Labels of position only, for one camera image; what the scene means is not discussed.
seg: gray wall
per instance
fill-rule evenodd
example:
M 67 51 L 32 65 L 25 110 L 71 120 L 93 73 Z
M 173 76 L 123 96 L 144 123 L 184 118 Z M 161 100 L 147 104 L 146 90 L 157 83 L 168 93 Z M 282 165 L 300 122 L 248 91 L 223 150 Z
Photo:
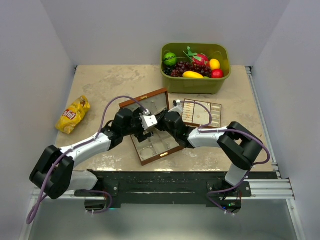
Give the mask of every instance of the gray wall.
M 169 42 L 220 43 L 252 66 L 289 0 L 41 0 L 77 65 L 159 64 Z
M 308 239 L 319 239 L 320 2 L 292 0 L 253 67 L 283 177 Z
M 0 239 L 19 239 L 29 175 L 55 141 L 72 72 L 39 0 L 0 1 Z

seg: yellow chip bag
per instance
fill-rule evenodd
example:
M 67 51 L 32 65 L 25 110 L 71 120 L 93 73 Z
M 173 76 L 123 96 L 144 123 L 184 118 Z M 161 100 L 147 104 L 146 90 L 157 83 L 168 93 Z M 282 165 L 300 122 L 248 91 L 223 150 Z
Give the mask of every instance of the yellow chip bag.
M 79 97 L 64 111 L 59 121 L 55 124 L 55 128 L 61 132 L 70 134 L 77 124 L 84 119 L 90 108 L 88 99 L 85 96 Z

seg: green basket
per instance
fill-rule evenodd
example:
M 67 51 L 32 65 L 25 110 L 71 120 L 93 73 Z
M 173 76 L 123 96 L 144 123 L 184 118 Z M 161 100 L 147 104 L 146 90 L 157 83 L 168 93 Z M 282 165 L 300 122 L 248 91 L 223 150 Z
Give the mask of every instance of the green basket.
M 217 59 L 220 62 L 223 78 L 186 78 L 172 77 L 163 72 L 166 67 L 163 57 L 167 53 L 174 53 L 178 62 L 190 62 L 184 51 L 190 47 L 193 53 L 205 54 L 209 60 Z M 161 68 L 163 85 L 169 93 L 177 94 L 216 94 L 221 89 L 225 80 L 231 74 L 227 50 L 218 44 L 210 43 L 168 43 L 161 51 Z

